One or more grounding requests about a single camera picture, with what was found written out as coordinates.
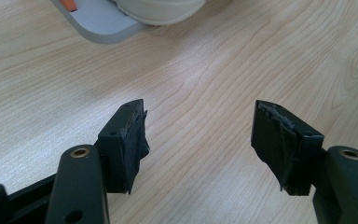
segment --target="wooden table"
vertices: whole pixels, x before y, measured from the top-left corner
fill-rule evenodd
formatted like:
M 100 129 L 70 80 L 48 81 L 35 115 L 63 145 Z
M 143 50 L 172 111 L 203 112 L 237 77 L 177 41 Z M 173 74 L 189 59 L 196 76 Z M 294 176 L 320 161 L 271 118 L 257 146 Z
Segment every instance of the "wooden table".
M 56 172 L 143 98 L 151 153 L 112 223 L 316 223 L 250 145 L 255 100 L 358 148 L 358 1 L 209 0 L 190 19 L 115 45 L 79 35 L 49 1 L 0 0 L 0 183 Z

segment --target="screw hole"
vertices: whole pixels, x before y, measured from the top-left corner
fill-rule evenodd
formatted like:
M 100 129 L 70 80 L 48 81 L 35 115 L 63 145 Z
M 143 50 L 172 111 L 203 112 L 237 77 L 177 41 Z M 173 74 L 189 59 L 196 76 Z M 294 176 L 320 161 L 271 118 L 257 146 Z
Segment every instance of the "screw hole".
M 76 210 L 74 212 L 71 212 L 66 216 L 65 222 L 66 223 L 76 223 L 83 217 L 83 212 L 80 210 Z
M 304 135 L 305 135 L 305 136 L 312 136 L 312 132 L 306 131 L 306 132 L 304 132 Z
M 71 152 L 71 157 L 81 158 L 81 157 L 85 157 L 89 153 L 90 153 L 90 150 L 88 148 L 78 148 Z
M 342 149 L 339 152 L 341 153 L 342 156 L 344 156 L 348 159 L 358 161 L 358 152 L 348 150 L 348 149 Z

